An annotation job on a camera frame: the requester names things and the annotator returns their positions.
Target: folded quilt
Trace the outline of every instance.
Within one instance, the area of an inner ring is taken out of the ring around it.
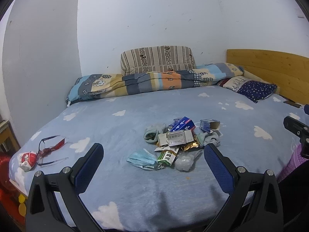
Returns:
[[[92,74],[78,78],[67,97],[67,103],[118,97],[156,90],[184,89],[216,84],[219,80],[242,75],[233,64],[203,65],[200,69],[171,72]]]

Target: blue box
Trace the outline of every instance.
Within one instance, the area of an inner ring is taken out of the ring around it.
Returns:
[[[204,132],[212,133],[220,129],[220,121],[214,119],[201,119],[200,129]]]
[[[183,117],[170,132],[179,131],[179,130],[191,130],[195,128],[193,121],[187,117]]]

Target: wooden headboard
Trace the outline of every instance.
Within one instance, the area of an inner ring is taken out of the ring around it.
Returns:
[[[227,62],[280,87],[280,94],[309,104],[309,58],[286,52],[228,49]]]

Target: yellow circle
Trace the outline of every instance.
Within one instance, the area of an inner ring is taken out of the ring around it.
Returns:
[[[20,194],[20,195],[18,196],[18,201],[19,201],[19,203],[24,203],[25,200],[26,200],[26,198],[25,198],[22,194]]]
[[[21,203],[19,205],[18,212],[20,213],[21,216],[23,216],[23,217],[26,216],[26,205],[24,203]]]

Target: bolt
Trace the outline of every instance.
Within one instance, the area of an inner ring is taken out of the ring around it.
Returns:
[[[63,173],[68,173],[71,171],[71,168],[70,167],[65,167],[64,169],[62,169],[62,172]]]
[[[272,170],[267,170],[266,173],[267,173],[269,176],[273,176],[273,171],[272,171]]]
[[[246,169],[244,167],[238,167],[237,171],[240,173],[244,173],[246,171]]]
[[[36,173],[34,174],[36,177],[39,177],[42,174],[42,171],[36,171]]]

